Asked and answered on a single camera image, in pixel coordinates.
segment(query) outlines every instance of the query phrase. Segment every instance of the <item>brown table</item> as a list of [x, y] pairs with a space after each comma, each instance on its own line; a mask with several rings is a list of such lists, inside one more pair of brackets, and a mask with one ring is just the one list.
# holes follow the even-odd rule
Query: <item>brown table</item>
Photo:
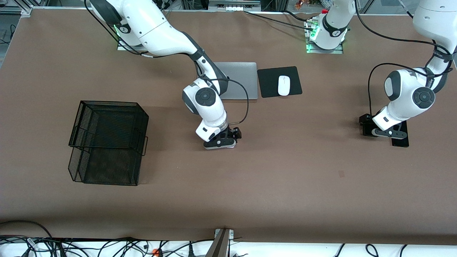
[[[430, 46], [381, 39], [356, 18], [343, 55], [306, 54], [301, 29], [242, 12], [173, 12], [169, 20], [213, 61], [297, 66], [303, 94], [251, 102], [236, 148], [206, 151], [194, 132], [200, 118], [181, 100], [195, 78], [188, 57], [116, 51], [85, 10], [34, 10], [0, 69], [0, 220], [35, 220], [60, 237], [196, 240], [230, 227], [245, 241], [457, 243], [457, 73], [431, 110], [408, 121], [407, 149], [362, 137], [357, 123], [368, 111], [371, 68], [422, 66]], [[407, 16], [365, 20], [423, 39]], [[374, 111], [388, 102], [382, 84], [394, 69], [372, 78]], [[68, 140], [80, 100], [138, 102], [149, 114], [141, 185], [71, 181]], [[225, 108], [235, 121], [245, 103]], [[44, 235], [12, 225], [1, 233]]]

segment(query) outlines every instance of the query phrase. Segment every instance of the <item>white mouse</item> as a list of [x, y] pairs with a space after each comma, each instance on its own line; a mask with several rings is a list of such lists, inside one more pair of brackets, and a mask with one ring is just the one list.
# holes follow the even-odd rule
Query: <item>white mouse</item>
[[290, 78], [287, 76], [279, 76], [278, 79], [278, 94], [280, 96], [287, 96], [290, 92]]

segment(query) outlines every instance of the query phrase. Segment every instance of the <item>wire basket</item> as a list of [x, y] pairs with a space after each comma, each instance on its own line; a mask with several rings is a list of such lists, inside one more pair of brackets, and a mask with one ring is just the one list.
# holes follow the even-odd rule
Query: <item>wire basket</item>
[[81, 101], [69, 142], [73, 181], [137, 186], [148, 120], [134, 102]]

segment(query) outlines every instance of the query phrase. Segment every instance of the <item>mouse pad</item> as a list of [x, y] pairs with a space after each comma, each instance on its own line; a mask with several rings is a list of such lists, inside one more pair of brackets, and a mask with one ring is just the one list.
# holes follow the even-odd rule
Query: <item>mouse pad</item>
[[297, 68], [295, 66], [281, 67], [257, 70], [260, 93], [263, 98], [280, 96], [278, 94], [278, 79], [281, 75], [288, 76], [290, 78], [289, 95], [302, 94], [302, 85], [300, 84]]

